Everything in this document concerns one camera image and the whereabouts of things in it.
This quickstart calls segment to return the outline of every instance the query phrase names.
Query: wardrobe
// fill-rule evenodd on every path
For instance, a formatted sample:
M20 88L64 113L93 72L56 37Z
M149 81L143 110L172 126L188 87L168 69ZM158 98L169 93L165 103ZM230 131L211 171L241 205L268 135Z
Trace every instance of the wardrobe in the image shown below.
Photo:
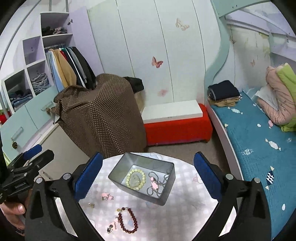
M64 27L67 33L42 36L41 29L47 26ZM46 61L46 48L59 44L66 47L75 46L84 56L95 76L104 73L86 7L71 13L41 12L34 28L33 32L38 34L23 39L16 50L15 65L18 70L2 79L1 82L2 98L11 113L11 117L0 129L2 150L10 161L28 149L29 145L35 143L53 123L47 109L54 106L53 99L58 94L58 89ZM30 80L41 73L46 73L51 87L36 95ZM27 89L31 90L32 99L15 111L9 94Z

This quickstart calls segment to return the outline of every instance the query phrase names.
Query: covered chair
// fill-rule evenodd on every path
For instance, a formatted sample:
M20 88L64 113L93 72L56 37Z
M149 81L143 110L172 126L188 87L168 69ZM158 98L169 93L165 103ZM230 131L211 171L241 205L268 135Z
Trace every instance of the covered chair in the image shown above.
M65 88L49 111L59 116L57 123L89 157L96 152L104 158L143 152L146 132L131 85L113 74L100 74L96 80L94 90Z

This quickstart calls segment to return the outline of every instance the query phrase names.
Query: green pillow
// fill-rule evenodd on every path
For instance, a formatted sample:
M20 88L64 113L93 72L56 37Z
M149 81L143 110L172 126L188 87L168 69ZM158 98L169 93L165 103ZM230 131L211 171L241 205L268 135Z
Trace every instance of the green pillow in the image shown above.
M284 85L289 90L294 103L296 103L296 75L290 65L286 64L282 69L277 71L278 77L284 83ZM294 114L292 120L281 126L281 130L284 132L296 131L296 114Z

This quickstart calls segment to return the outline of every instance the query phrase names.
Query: checkered tablecloth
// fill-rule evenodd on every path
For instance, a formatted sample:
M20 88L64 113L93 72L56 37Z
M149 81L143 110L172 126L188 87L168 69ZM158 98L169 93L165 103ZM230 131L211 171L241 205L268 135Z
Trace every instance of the checkered tablecloth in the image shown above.
M211 198L193 165L157 153L137 154L175 164L176 179L166 204L158 206L132 196L117 188L108 179L108 174L122 157L119 155L103 161L103 166L86 198L79 201L83 211L106 241L191 241L210 217L218 203L217 200ZM102 201L102 192L114 196L114 200ZM56 204L67 231L75 235L59 198ZM130 207L138 220L139 228L134 234L125 233L120 225L117 225L117 230L107 233L107 227L118 215L116 209L121 207ZM221 234L229 232L235 217L236 212L233 208ZM134 228L128 212L123 212L123 222L128 230Z

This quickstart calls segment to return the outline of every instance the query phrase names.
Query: blue gripper pad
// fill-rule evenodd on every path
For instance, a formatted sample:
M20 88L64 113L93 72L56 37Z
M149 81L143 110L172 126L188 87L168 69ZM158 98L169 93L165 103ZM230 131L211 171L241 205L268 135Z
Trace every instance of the blue gripper pad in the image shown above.
M26 152L24 152L23 159L25 161L30 160L31 158L36 156L41 151L42 151L42 146L41 145L38 144L36 146L33 146L30 150L27 150Z
M92 186L96 176L103 165L103 156L97 153L91 160L88 161L87 166L82 171L80 177L74 184L74 198L78 202L80 199L86 197L90 187Z
M220 202L222 200L221 183L210 167L208 160L205 160L201 154L196 153L193 164L211 197Z

